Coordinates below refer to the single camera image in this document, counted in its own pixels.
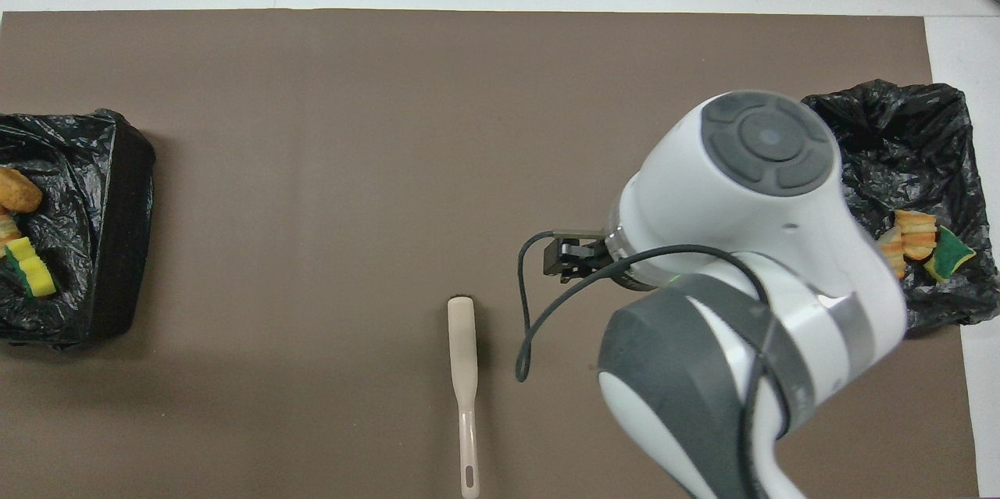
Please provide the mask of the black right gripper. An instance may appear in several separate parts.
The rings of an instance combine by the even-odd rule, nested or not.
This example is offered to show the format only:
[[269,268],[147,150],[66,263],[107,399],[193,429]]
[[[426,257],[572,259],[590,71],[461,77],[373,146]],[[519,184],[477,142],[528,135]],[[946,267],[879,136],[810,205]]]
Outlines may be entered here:
[[545,272],[560,282],[589,278],[615,262],[605,240],[580,244],[579,238],[554,238],[545,248]]

